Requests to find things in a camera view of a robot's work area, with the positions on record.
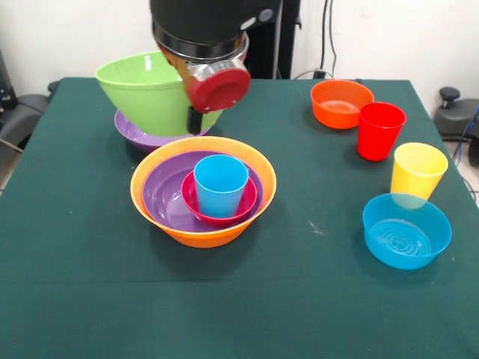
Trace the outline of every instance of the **red cup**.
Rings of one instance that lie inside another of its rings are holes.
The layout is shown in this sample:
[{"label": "red cup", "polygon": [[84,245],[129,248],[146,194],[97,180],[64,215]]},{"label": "red cup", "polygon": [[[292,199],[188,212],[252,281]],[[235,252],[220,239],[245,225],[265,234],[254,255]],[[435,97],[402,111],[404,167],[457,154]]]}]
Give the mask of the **red cup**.
[{"label": "red cup", "polygon": [[358,153],[368,161],[383,161],[406,123],[406,114],[386,102],[372,102],[359,112]]}]

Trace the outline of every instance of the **orange bowl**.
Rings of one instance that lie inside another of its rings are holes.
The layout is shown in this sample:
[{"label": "orange bowl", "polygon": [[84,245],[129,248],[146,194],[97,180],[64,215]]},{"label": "orange bowl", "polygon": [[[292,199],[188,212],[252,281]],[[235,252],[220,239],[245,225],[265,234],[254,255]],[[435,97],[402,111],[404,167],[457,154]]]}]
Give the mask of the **orange bowl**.
[{"label": "orange bowl", "polygon": [[[211,232],[186,232],[166,227],[154,221],[144,207],[142,192],[144,181],[150,172],[163,161],[192,151],[214,151],[237,157],[245,162],[261,179],[263,185],[263,202],[256,215],[234,227]],[[225,245],[238,237],[272,202],[276,192],[276,175],[273,167],[259,151],[243,142],[223,137],[191,137],[171,142],[153,151],[138,165],[130,183],[130,194],[136,209],[148,221],[164,230],[180,243],[196,248],[212,248]]]},{"label": "orange bowl", "polygon": [[333,129],[351,129],[359,123],[359,112],[374,101],[364,85],[347,80],[325,80],[311,90],[316,119]]}]

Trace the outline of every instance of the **blue bowl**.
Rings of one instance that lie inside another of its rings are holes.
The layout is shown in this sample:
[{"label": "blue bowl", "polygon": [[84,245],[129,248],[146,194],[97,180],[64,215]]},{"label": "blue bowl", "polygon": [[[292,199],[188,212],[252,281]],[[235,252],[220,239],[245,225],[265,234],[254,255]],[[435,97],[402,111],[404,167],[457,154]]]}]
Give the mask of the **blue bowl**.
[{"label": "blue bowl", "polygon": [[398,269],[427,266],[451,242],[451,224],[444,213],[410,194],[373,198],[364,208],[362,220],[370,252]]}]

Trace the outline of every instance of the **plastic bowl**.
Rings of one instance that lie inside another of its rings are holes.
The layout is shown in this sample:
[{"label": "plastic bowl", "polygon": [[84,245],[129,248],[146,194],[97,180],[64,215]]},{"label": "plastic bowl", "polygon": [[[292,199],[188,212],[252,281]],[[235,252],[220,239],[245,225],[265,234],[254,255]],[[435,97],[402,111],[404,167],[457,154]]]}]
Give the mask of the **plastic bowl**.
[{"label": "plastic bowl", "polygon": [[[143,204],[142,190],[144,181],[146,180],[148,174],[158,164],[173,156],[191,151],[213,151],[225,153],[230,156],[235,156],[245,162],[245,164],[248,165],[260,177],[261,184],[263,185],[264,196],[260,210],[247,221],[244,221],[233,227],[222,230],[214,230],[207,233],[194,233],[175,230],[174,228],[154,221],[148,215]],[[266,157],[264,157],[253,147],[242,142],[231,140],[229,138],[210,136],[185,138],[183,140],[166,144],[165,146],[160,147],[158,150],[153,151],[151,154],[146,156],[135,169],[132,181],[130,183],[130,194],[132,196],[132,201],[141,215],[143,215],[151,223],[164,230],[168,235],[176,239],[178,242],[197,248],[217,247],[234,240],[266,210],[266,208],[271,204],[275,193],[275,171]]]},{"label": "plastic bowl", "polygon": [[[187,135],[191,102],[177,71],[160,51],[109,62],[96,77],[106,96],[128,120],[148,135]],[[211,127],[221,111],[203,116],[201,129]]]},{"label": "plastic bowl", "polygon": [[325,80],[311,90],[316,119],[333,129],[351,129],[359,123],[361,108],[374,101],[364,85],[347,80]]},{"label": "plastic bowl", "polygon": [[248,182],[246,183],[245,191],[239,200],[237,211],[233,217],[229,218],[208,217],[207,215],[200,213],[198,199],[196,196],[195,173],[193,171],[190,172],[183,180],[183,183],[181,184],[181,195],[183,196],[183,200],[185,201],[188,209],[199,221],[202,221],[211,227],[224,228],[236,221],[243,220],[244,217],[250,213],[256,202],[257,190],[253,180],[251,177],[249,177]]},{"label": "plastic bowl", "polygon": [[[169,144],[173,141],[181,140],[182,138],[192,137],[194,135],[184,135],[176,137],[159,137],[147,135],[134,123],[128,121],[124,114],[117,111],[115,114],[115,127],[119,133],[125,137],[133,146],[142,152],[150,153],[157,148]],[[211,127],[206,128],[199,135],[204,135]]]},{"label": "plastic bowl", "polygon": [[[166,227],[185,232],[211,232],[211,226],[199,221],[188,209],[181,195],[181,185],[196,164],[208,156],[218,155],[211,151],[181,153],[157,165],[143,185],[143,204],[150,217]],[[257,200],[253,209],[243,219],[255,215],[263,200],[263,186],[260,177],[248,168],[249,176],[257,188]]]},{"label": "plastic bowl", "polygon": [[370,252],[397,269],[427,266],[451,242],[448,218],[432,203],[410,194],[382,194],[362,214]]}]

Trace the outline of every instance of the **plastic cup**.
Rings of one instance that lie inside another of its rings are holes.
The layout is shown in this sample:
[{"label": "plastic cup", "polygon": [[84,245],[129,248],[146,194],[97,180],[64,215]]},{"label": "plastic cup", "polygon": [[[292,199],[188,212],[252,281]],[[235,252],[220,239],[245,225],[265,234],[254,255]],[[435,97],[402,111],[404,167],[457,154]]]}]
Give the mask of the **plastic cup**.
[{"label": "plastic cup", "polygon": [[406,114],[386,102],[372,102],[361,109],[358,127],[358,154],[368,161],[388,158]]},{"label": "plastic cup", "polygon": [[444,153],[429,144],[402,144],[394,151],[391,193],[407,193],[427,200],[448,166]]},{"label": "plastic cup", "polygon": [[362,220],[370,252],[398,269],[426,266],[451,242],[451,224],[445,214],[410,194],[373,198],[364,208]]},{"label": "plastic cup", "polygon": [[194,174],[200,212],[213,218],[233,217],[248,182],[248,168],[234,157],[214,155],[200,160]]}]

